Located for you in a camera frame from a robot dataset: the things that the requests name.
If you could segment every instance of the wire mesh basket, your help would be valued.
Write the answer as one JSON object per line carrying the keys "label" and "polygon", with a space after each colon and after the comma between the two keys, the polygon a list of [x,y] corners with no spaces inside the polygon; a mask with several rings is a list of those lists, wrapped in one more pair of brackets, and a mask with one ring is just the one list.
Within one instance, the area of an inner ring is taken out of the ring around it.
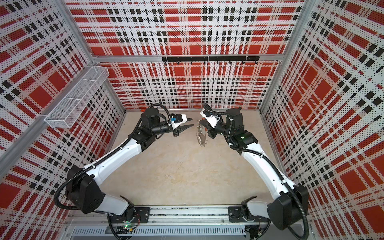
{"label": "wire mesh basket", "polygon": [[49,113],[45,122],[51,127],[71,128],[108,76],[106,67],[92,66]]}

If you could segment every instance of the plaid wall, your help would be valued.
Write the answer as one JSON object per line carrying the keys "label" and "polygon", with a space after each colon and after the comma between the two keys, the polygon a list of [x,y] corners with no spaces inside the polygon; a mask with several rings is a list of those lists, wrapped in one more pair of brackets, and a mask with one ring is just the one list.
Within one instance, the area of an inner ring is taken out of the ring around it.
{"label": "plaid wall", "polygon": [[0,155],[87,65],[51,1],[0,3]]}
{"label": "plaid wall", "polygon": [[304,0],[65,0],[95,55],[283,53]]}
{"label": "plaid wall", "polygon": [[198,63],[103,63],[127,109],[161,103],[168,108],[259,108],[277,61]]}
{"label": "plaid wall", "polygon": [[264,115],[323,239],[384,238],[384,1],[319,0]]}
{"label": "plaid wall", "polygon": [[101,86],[71,129],[43,130],[0,183],[0,239],[58,237],[69,210],[57,208],[53,194],[73,165],[105,154],[121,116]]}

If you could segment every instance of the silver metallic object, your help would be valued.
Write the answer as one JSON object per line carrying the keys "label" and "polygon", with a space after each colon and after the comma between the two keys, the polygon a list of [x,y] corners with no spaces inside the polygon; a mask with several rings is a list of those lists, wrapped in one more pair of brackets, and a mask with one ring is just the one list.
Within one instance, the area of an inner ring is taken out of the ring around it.
{"label": "silver metallic object", "polygon": [[200,124],[200,121],[198,121],[198,123],[199,124],[197,125],[196,132],[197,141],[199,142],[200,146],[205,147],[207,145],[207,130]]}

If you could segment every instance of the wooden surface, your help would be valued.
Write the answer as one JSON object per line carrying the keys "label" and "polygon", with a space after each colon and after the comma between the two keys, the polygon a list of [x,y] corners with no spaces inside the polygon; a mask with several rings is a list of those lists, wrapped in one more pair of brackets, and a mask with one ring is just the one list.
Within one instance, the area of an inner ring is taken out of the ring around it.
{"label": "wooden surface", "polygon": [[[127,112],[113,148],[127,138],[141,112]],[[201,147],[196,138],[199,111],[177,111],[193,118],[195,126],[178,137],[172,133],[156,140],[148,149],[131,158],[101,185],[101,190],[122,195],[135,205],[240,204],[257,195],[260,201],[272,197],[254,168],[237,151],[228,147],[223,136],[208,138]],[[242,111],[245,129],[258,140],[276,163],[258,111]]]}

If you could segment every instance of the pegboard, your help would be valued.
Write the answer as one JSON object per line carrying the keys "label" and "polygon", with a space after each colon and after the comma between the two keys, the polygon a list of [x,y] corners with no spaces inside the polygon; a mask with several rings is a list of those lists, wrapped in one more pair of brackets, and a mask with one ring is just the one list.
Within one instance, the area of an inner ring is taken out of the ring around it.
{"label": "pegboard", "polygon": [[0,4],[0,155],[88,64],[51,1]]}
{"label": "pegboard", "polygon": [[102,63],[126,109],[153,103],[167,108],[258,109],[278,61]]}
{"label": "pegboard", "polygon": [[96,56],[283,53],[304,0],[65,0]]}
{"label": "pegboard", "polygon": [[[68,170],[105,154],[122,114],[101,86],[70,129],[47,127],[0,183],[0,239],[56,239],[68,210],[53,202]],[[61,202],[65,200],[64,191]]]}
{"label": "pegboard", "polygon": [[264,115],[322,239],[384,238],[384,1],[319,0]]}

